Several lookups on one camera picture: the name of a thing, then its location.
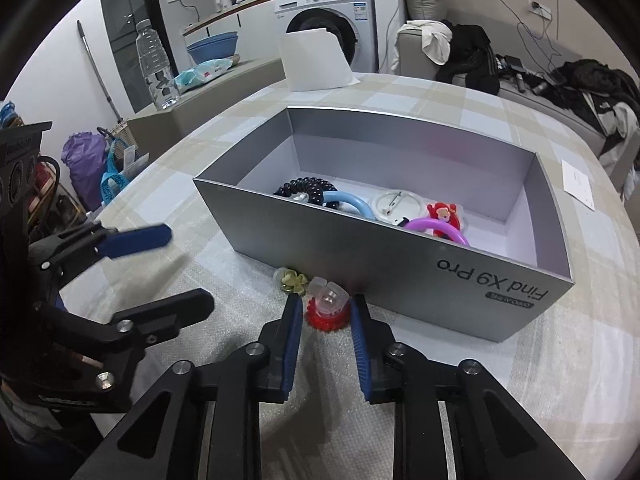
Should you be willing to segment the black clothes on sofa arm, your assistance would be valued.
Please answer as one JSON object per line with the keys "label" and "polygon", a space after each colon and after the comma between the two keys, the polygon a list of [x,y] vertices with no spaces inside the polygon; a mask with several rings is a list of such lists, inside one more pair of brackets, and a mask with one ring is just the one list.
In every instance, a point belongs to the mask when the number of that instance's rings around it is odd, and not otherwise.
{"label": "black clothes on sofa arm", "polygon": [[452,32],[448,61],[435,79],[451,84],[454,76],[465,76],[465,87],[496,96],[500,91],[498,65],[491,41],[480,25],[442,21]]}

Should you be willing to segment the white cloth on sofa arm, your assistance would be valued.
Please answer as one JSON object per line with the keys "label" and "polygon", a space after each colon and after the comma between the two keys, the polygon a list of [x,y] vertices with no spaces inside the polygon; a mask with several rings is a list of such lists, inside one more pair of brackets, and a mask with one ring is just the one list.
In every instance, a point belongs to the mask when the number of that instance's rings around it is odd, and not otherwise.
{"label": "white cloth on sofa arm", "polygon": [[434,64],[443,66],[449,60],[454,33],[443,22],[435,20],[411,20],[398,29],[397,36],[415,34],[420,37],[421,51]]}

